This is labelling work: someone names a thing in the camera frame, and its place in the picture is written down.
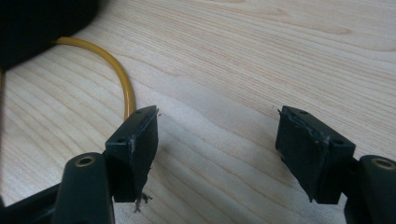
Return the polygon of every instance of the exposed wire strand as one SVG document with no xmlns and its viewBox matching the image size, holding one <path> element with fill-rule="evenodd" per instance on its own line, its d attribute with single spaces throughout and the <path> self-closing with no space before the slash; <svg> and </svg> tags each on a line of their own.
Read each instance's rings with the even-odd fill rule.
<svg viewBox="0 0 396 224">
<path fill-rule="evenodd" d="M 76 46 L 80 47 L 83 49 L 90 50 L 102 58 L 104 58 L 116 71 L 117 76 L 120 79 L 120 83 L 122 86 L 122 91 L 123 91 L 123 96 L 124 96 L 124 119 L 128 119 L 128 117 L 134 112 L 135 106 L 134 106 L 134 91 L 131 86 L 131 82 L 128 78 L 128 76 L 125 73 L 125 70 L 122 68 L 121 64 L 119 61 L 117 61 L 116 58 L 114 58 L 110 53 L 105 51 L 104 49 L 87 42 L 85 40 L 77 39 L 74 37 L 60 37 L 55 41 L 56 44 L 59 45 L 70 45 L 70 46 Z"/>
</svg>

